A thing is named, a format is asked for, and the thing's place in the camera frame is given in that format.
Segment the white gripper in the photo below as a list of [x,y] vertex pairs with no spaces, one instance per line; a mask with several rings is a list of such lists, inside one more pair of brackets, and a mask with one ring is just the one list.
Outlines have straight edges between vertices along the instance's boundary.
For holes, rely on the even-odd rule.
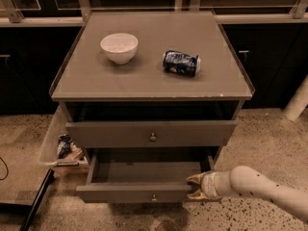
[[191,200],[219,199],[232,194],[229,171],[209,171],[194,174],[189,176],[186,181],[201,186],[201,190],[187,194],[187,198]]

